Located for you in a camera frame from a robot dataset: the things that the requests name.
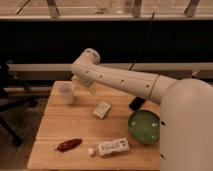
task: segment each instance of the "office chair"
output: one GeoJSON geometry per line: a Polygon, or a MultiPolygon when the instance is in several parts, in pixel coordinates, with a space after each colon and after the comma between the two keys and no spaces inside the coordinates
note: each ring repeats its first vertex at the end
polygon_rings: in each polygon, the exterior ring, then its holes
{"type": "MultiPolygon", "coordinates": [[[[0,112],[7,111],[11,108],[20,106],[27,102],[29,102],[29,105],[31,107],[35,107],[37,105],[37,102],[33,98],[28,85],[24,81],[18,79],[17,77],[14,79],[14,75],[9,73],[9,67],[6,64],[6,62],[0,61],[0,98],[8,96],[8,93],[4,89],[4,86],[10,85],[11,83],[15,82],[23,86],[25,92],[27,93],[27,96],[20,100],[16,100],[14,102],[1,105],[0,112]]],[[[17,135],[17,133],[9,126],[9,124],[5,121],[5,119],[1,115],[0,115],[0,125],[12,136],[13,145],[19,147],[23,143],[22,138],[19,135],[17,135]]]]}

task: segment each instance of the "black wall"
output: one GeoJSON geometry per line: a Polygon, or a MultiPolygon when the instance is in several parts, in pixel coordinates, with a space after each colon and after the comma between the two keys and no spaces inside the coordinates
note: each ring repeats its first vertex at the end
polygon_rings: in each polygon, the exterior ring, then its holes
{"type": "MultiPolygon", "coordinates": [[[[72,63],[87,47],[101,62],[132,62],[149,21],[0,22],[0,59],[72,63]]],[[[213,21],[153,21],[137,62],[213,62],[213,21]]]]}

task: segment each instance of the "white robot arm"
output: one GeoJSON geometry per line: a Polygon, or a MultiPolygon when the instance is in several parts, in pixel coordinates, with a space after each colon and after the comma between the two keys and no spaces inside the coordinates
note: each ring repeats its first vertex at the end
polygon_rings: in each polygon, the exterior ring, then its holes
{"type": "Polygon", "coordinates": [[[95,81],[157,104],[160,104],[165,90],[177,81],[157,74],[98,66],[99,62],[100,55],[93,49],[86,49],[72,64],[71,71],[84,86],[95,81]]]}
{"type": "Polygon", "coordinates": [[[161,171],[213,171],[212,86],[102,67],[99,62],[99,54],[86,49],[71,71],[84,86],[96,81],[160,104],[161,171]]]}

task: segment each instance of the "black object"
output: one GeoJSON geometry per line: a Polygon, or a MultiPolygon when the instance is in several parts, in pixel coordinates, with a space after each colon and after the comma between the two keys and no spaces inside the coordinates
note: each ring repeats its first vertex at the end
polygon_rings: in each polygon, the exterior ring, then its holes
{"type": "Polygon", "coordinates": [[[145,102],[145,99],[142,99],[140,97],[136,97],[130,104],[129,108],[132,109],[133,111],[138,110],[141,105],[145,102]]]}
{"type": "MultiPolygon", "coordinates": [[[[9,84],[10,81],[14,81],[13,75],[10,74],[8,71],[9,71],[8,65],[5,62],[1,62],[0,63],[0,97],[8,96],[8,93],[4,89],[4,84],[9,84]]],[[[31,95],[31,91],[29,87],[27,86],[27,84],[24,81],[21,81],[20,79],[17,79],[17,78],[15,81],[19,82],[23,86],[23,88],[25,89],[27,93],[27,96],[20,100],[16,100],[14,102],[7,103],[5,105],[0,106],[0,112],[9,110],[13,107],[17,107],[27,102],[29,102],[29,105],[31,107],[35,107],[37,105],[37,101],[31,95]]],[[[7,122],[2,116],[0,116],[0,125],[13,137],[13,140],[12,140],[13,145],[15,145],[16,147],[19,147],[23,143],[22,138],[16,134],[16,132],[7,124],[7,122]]]]}

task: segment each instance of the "green bowl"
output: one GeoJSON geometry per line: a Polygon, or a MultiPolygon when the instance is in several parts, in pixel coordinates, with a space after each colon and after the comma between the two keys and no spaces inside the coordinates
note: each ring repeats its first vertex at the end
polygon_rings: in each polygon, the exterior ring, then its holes
{"type": "Polygon", "coordinates": [[[142,144],[153,144],[160,137],[160,118],[151,111],[138,110],[129,118],[130,134],[142,144]]]}

